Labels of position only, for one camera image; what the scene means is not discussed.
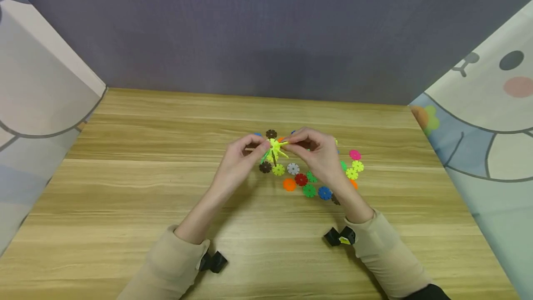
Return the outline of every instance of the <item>purple wall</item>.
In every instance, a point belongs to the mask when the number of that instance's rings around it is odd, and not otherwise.
[[[111,87],[408,104],[530,0],[30,0]]]

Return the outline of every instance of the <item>pink cheek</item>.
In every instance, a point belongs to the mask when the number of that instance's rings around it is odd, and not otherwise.
[[[533,95],[533,79],[527,76],[515,76],[508,79],[503,90],[512,97],[528,97]]]

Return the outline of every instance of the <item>sweater sleeve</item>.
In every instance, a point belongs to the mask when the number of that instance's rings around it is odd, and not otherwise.
[[[154,244],[144,265],[133,276],[118,300],[175,300],[194,283],[209,240],[190,244],[176,237],[172,225]]]
[[[355,233],[355,255],[374,274],[390,300],[424,289],[431,278],[381,212],[362,224],[345,219]]]

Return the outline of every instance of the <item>brown snowflake piece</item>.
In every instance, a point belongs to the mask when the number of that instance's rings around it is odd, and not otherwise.
[[[266,137],[267,137],[268,139],[276,138],[277,136],[278,136],[278,133],[277,133],[275,130],[270,129],[270,130],[268,130],[268,131],[266,132]]]
[[[332,194],[332,202],[333,204],[335,205],[340,205],[341,203],[339,202],[339,200],[335,197],[335,194]]]
[[[259,170],[262,172],[262,173],[270,173],[270,171],[272,170],[272,164],[270,164],[269,162],[265,161],[261,164],[259,164]]]

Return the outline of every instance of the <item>wood grain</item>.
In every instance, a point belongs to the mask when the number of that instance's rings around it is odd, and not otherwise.
[[[452,299],[517,299],[407,107],[110,89],[0,260],[0,299],[114,299],[210,184],[225,145],[303,125],[360,150],[360,192]],[[283,164],[300,160],[291,156]],[[229,264],[187,299],[381,299],[339,206],[255,169],[210,237]]]

